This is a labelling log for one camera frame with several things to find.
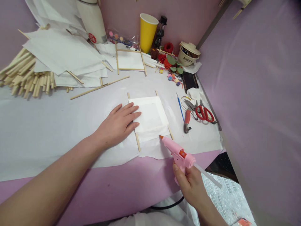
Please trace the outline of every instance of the white bottle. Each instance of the white bottle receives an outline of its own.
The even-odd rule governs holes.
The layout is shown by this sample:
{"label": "white bottle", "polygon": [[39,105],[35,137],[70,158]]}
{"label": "white bottle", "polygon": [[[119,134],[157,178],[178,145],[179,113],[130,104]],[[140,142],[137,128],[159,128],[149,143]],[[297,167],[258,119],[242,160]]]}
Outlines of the white bottle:
{"label": "white bottle", "polygon": [[106,43],[103,16],[97,0],[77,0],[77,8],[92,43]]}

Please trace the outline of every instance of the finger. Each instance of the finger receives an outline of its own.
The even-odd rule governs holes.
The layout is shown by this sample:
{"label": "finger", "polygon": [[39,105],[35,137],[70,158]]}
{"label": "finger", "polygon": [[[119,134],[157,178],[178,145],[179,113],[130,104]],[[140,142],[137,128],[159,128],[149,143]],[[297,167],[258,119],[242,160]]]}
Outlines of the finger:
{"label": "finger", "polygon": [[130,124],[130,125],[125,129],[125,134],[126,134],[126,136],[130,135],[131,132],[133,132],[133,130],[134,130],[137,126],[139,126],[139,125],[140,125],[139,122],[134,122],[134,123]]}
{"label": "finger", "polygon": [[122,107],[122,104],[117,105],[117,106],[109,113],[109,115],[115,114],[121,107]]}
{"label": "finger", "polygon": [[188,191],[191,187],[185,176],[185,174],[180,170],[180,168],[174,164],[172,165],[173,173],[179,183],[182,192]]}
{"label": "finger", "polygon": [[141,111],[139,112],[134,112],[132,114],[129,114],[125,117],[125,122],[127,124],[129,124],[131,121],[135,120],[136,118],[138,118],[141,115]]}
{"label": "finger", "polygon": [[131,113],[137,111],[138,108],[139,108],[139,106],[133,106],[133,107],[130,107],[130,108],[128,108],[128,109],[125,109],[125,110],[122,112],[122,115],[123,115],[123,116],[127,116],[127,115],[129,115],[129,114],[131,114]]}
{"label": "finger", "polygon": [[121,108],[121,111],[124,111],[125,109],[128,109],[130,107],[132,107],[134,105],[134,103],[128,103],[127,105],[123,106],[123,108]]}
{"label": "finger", "polygon": [[189,180],[189,182],[193,184],[197,184],[198,181],[202,180],[201,172],[195,166],[189,169],[186,168],[186,173],[187,173],[187,179]]}

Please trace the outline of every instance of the purple wall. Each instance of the purple wall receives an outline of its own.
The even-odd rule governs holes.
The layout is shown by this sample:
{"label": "purple wall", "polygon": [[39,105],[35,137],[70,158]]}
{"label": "purple wall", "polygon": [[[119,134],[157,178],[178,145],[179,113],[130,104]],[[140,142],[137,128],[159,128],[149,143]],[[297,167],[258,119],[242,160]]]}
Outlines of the purple wall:
{"label": "purple wall", "polygon": [[301,9],[293,3],[252,1],[232,20],[241,7],[233,1],[201,47],[198,77],[248,202],[266,219],[300,225]]}
{"label": "purple wall", "polygon": [[24,0],[2,0],[0,7],[0,68],[7,66],[27,41],[18,29],[31,32],[38,29]]}
{"label": "purple wall", "polygon": [[219,11],[220,0],[101,0],[101,12],[106,28],[121,34],[140,35],[140,14],[147,13],[158,20],[167,17],[162,44],[171,42],[179,52],[181,41],[197,45]]}

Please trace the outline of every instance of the hot glue gun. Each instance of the hot glue gun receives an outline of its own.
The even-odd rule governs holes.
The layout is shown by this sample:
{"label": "hot glue gun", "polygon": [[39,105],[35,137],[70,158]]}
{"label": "hot glue gun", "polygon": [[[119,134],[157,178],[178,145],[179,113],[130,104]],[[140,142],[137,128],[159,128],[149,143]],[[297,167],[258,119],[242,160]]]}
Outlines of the hot glue gun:
{"label": "hot glue gun", "polygon": [[211,180],[216,186],[222,188],[222,185],[217,182],[212,176],[210,176],[205,170],[203,170],[198,164],[195,163],[195,158],[192,154],[187,154],[184,152],[184,148],[174,142],[172,139],[164,136],[159,136],[164,143],[164,146],[171,152],[173,159],[175,160],[176,165],[180,168],[180,170],[186,175],[186,168],[191,168],[195,166],[201,173],[203,173],[209,180]]}

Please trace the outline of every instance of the white container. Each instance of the white container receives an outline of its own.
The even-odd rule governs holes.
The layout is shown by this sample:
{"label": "white container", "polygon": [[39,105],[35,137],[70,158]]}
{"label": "white container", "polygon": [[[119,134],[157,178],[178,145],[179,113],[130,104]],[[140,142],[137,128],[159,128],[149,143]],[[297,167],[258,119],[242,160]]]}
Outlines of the white container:
{"label": "white container", "polygon": [[97,0],[77,0],[77,8],[92,43],[106,43],[103,16]]}
{"label": "white container", "polygon": [[188,56],[187,54],[184,53],[183,49],[180,47],[180,52],[178,56],[178,61],[183,64],[184,67],[187,67],[191,65],[192,63],[195,63],[197,59],[200,58],[201,52],[196,49],[196,46],[194,44],[186,43],[186,42],[181,42],[181,46],[183,46],[185,49],[188,51],[192,52],[193,54],[197,55],[197,58],[193,58]]}

